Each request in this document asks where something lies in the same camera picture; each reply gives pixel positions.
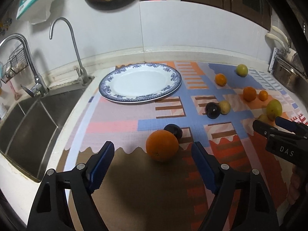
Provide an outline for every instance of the metal bolt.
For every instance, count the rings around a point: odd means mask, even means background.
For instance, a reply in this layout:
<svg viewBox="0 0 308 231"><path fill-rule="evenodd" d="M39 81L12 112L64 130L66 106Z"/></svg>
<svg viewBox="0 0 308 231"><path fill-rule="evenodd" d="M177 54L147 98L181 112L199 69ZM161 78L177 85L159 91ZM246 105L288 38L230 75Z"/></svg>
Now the metal bolt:
<svg viewBox="0 0 308 231"><path fill-rule="evenodd" d="M51 168L51 169L49 169L49 170L47 170L47 175L52 175L54 173L54 170Z"/></svg>
<svg viewBox="0 0 308 231"><path fill-rule="evenodd" d="M230 167L228 164L221 164L221 168L224 170L228 170Z"/></svg>
<svg viewBox="0 0 308 231"><path fill-rule="evenodd" d="M84 169L85 166L86 166L86 165L84 165L83 163L79 163L79 164L76 166L76 168L77 168L78 170L82 170L82 169Z"/></svg>
<svg viewBox="0 0 308 231"><path fill-rule="evenodd" d="M260 171L257 170L256 168L254 168L254 169L252 170L252 173L255 174L255 175L258 175L258 174L260 174Z"/></svg>

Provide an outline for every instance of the finger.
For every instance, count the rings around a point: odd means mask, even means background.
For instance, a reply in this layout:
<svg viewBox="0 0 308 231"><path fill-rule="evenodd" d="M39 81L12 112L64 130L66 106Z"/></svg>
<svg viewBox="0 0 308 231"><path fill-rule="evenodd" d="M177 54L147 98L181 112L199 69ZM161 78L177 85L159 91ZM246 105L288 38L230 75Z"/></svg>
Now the finger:
<svg viewBox="0 0 308 231"><path fill-rule="evenodd" d="M298 174L293 173L291 176L291 184L296 188L299 189L300 185L301 185L301 178L299 177Z"/></svg>
<svg viewBox="0 0 308 231"><path fill-rule="evenodd" d="M292 185L289 186L289 195L294 199L297 200L300 196L300 192Z"/></svg>
<svg viewBox="0 0 308 231"><path fill-rule="evenodd" d="M292 198L290 194L288 194L287 200L290 205L293 205L295 203L295 200Z"/></svg>

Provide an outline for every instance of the yellow-green fruit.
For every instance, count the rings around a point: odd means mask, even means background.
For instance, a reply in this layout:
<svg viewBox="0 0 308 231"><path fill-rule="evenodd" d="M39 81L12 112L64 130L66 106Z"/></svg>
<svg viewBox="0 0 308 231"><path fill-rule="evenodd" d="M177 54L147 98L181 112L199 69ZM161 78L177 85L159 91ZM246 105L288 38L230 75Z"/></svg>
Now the yellow-green fruit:
<svg viewBox="0 0 308 231"><path fill-rule="evenodd" d="M258 120L260 120L261 122L265 122L265 123L268 123L269 119L266 115L264 114L261 114L259 117L258 117Z"/></svg>
<svg viewBox="0 0 308 231"><path fill-rule="evenodd" d="M267 114L267 117L273 122L276 119L276 117L282 115L281 103L276 99L271 100L267 104L266 114Z"/></svg>
<svg viewBox="0 0 308 231"><path fill-rule="evenodd" d="M248 74L248 68L244 64L240 64L236 67L236 73L241 76L245 77Z"/></svg>
<svg viewBox="0 0 308 231"><path fill-rule="evenodd" d="M226 115L231 110L231 105L228 101L221 101L219 102L219 107L221 109L221 114Z"/></svg>

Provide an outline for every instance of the large orange fruit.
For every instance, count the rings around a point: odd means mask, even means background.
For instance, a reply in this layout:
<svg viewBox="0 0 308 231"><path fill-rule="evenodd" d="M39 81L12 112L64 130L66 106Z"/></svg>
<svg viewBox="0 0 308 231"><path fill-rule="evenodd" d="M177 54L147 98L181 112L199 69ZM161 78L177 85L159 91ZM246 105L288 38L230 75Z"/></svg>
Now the large orange fruit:
<svg viewBox="0 0 308 231"><path fill-rule="evenodd" d="M252 102L257 98L257 92L253 87L246 87L243 89L243 98L247 102Z"/></svg>
<svg viewBox="0 0 308 231"><path fill-rule="evenodd" d="M224 74L217 74L215 76L215 82L219 86L225 86L227 84L227 78Z"/></svg>
<svg viewBox="0 0 308 231"><path fill-rule="evenodd" d="M259 99L263 102L265 102L269 97L269 94L265 90L261 90L259 92Z"/></svg>
<svg viewBox="0 0 308 231"><path fill-rule="evenodd" d="M177 138L167 130L151 133L145 144L147 154L155 161L170 160L179 149Z"/></svg>

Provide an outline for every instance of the wire rack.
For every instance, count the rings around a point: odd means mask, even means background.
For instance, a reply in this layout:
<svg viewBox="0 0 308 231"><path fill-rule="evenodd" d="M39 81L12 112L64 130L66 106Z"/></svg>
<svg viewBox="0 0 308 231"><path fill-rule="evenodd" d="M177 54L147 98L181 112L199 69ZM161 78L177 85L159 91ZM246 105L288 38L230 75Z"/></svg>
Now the wire rack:
<svg viewBox="0 0 308 231"><path fill-rule="evenodd" d="M7 83L20 71L22 71L29 64L26 60L25 52L22 44L20 44L14 52L10 55L7 63L2 67L1 81Z"/></svg>

